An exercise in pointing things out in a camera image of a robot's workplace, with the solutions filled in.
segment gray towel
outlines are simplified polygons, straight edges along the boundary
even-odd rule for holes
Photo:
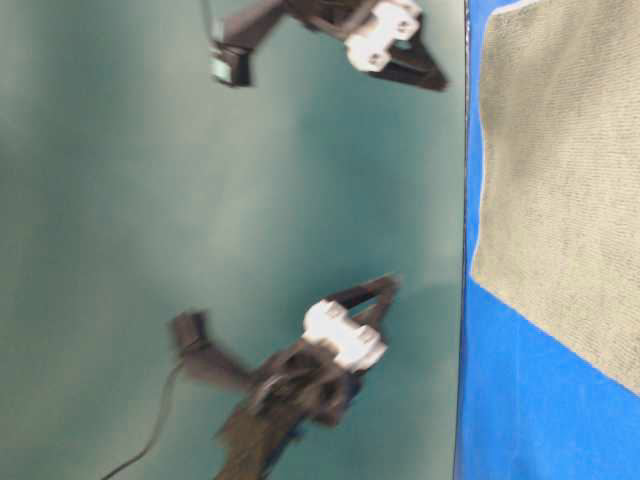
[[[479,102],[473,278],[640,394],[640,1],[497,10]]]

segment green tabletop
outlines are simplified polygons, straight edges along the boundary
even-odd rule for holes
[[[291,20],[256,88],[233,90],[210,81],[195,0],[2,2],[1,478],[97,479],[140,449],[178,312],[208,308],[257,365],[319,297],[389,271],[388,353],[272,478],[450,478],[464,20],[462,2],[422,5],[443,94],[359,74]],[[160,443],[121,478],[212,478],[237,400],[178,382]]]

